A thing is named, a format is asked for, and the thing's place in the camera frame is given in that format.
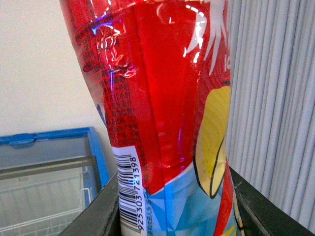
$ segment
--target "vertical blinds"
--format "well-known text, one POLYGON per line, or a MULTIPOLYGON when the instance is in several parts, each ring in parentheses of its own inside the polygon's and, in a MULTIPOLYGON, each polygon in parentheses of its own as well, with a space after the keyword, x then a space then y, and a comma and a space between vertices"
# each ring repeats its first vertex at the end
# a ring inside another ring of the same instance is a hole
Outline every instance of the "vertical blinds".
POLYGON ((229 163, 315 233, 315 1, 230 1, 229 163))

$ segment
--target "white wall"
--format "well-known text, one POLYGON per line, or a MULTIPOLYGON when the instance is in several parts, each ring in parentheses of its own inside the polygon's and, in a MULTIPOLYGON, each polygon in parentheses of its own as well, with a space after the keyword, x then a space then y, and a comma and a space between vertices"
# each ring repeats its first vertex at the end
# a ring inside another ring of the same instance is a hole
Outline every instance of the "white wall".
POLYGON ((0 136, 94 126, 110 174, 107 131, 70 43, 58 0, 0 1, 0 136))

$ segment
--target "chest freezer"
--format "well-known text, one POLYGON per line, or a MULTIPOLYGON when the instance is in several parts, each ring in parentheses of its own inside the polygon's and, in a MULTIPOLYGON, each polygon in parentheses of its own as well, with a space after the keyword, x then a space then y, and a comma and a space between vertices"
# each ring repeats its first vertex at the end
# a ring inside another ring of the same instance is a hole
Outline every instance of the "chest freezer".
POLYGON ((108 180, 93 127, 0 137, 0 236, 57 236, 108 180))

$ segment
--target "red packaging print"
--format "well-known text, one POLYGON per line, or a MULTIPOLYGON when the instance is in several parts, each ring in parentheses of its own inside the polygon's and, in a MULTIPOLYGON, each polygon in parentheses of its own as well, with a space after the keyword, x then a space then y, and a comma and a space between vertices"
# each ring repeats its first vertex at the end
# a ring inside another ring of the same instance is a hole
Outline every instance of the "red packaging print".
POLYGON ((241 235, 226 0, 60 0, 118 166, 124 236, 241 235))

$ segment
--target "barcode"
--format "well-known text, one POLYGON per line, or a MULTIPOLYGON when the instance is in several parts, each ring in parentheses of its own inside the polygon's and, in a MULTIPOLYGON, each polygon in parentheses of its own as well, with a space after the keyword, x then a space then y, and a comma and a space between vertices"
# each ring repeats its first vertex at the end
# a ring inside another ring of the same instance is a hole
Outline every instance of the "barcode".
POLYGON ((141 167, 134 146, 113 147, 118 167, 119 208, 123 235, 146 235, 141 167))

